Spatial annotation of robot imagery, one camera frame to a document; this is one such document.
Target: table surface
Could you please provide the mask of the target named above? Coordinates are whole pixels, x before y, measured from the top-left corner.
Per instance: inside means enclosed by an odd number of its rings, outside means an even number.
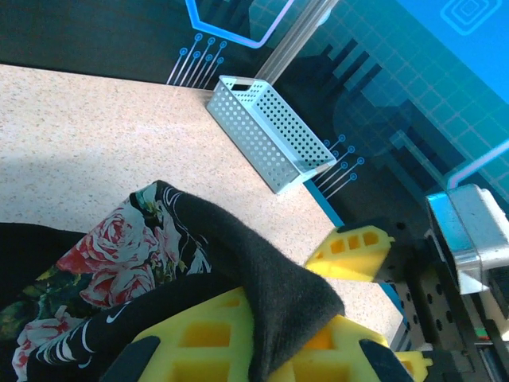
[[[0,221],[87,232],[161,179],[213,201],[303,264],[332,223],[303,185],[274,195],[205,109],[211,92],[0,65]],[[379,285],[329,280],[391,339]]]

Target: nike logo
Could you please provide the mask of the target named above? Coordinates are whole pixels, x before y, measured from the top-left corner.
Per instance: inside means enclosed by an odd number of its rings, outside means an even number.
[[[115,316],[113,316],[113,317],[112,317],[112,316],[110,316],[110,315],[108,314],[108,317],[106,317],[106,323],[107,323],[107,324],[111,324],[114,320],[116,320],[116,319],[119,317],[119,315],[122,313],[122,311],[123,311],[124,309],[126,309],[126,308],[127,308],[127,306],[128,306],[129,304],[130,304],[130,301],[126,302],[126,303],[124,304],[124,306],[122,307],[122,309],[121,309],[121,310],[119,310],[119,311],[117,312],[117,314],[116,314]]]
[[[86,368],[90,363],[92,362],[92,357],[88,358],[88,361],[86,364],[78,364],[79,368]]]

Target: white metal basket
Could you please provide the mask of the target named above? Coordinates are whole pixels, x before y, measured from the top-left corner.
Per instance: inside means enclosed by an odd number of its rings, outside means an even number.
[[[336,158],[264,80],[221,76],[207,110],[275,193],[336,164]]]

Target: yellow foam block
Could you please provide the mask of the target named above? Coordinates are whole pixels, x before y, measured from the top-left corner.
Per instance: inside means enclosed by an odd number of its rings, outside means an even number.
[[[394,238],[372,225],[338,233],[333,230],[305,267],[323,277],[373,281]]]
[[[140,333],[134,341],[161,339],[140,382],[247,382],[253,349],[253,318],[243,289],[194,306]],[[387,346],[380,334],[345,317],[333,318],[270,382],[378,382],[359,340]],[[399,353],[417,382],[429,360]]]

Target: floral fabric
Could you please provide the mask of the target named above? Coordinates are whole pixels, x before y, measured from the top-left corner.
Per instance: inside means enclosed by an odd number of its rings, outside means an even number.
[[[211,271],[207,241],[193,237],[176,216],[180,194],[162,182],[131,194],[0,312],[0,341],[19,344],[12,363],[18,381],[26,380],[34,349],[48,349],[64,333],[84,330],[98,312],[180,276]],[[59,357],[72,355],[63,346]]]

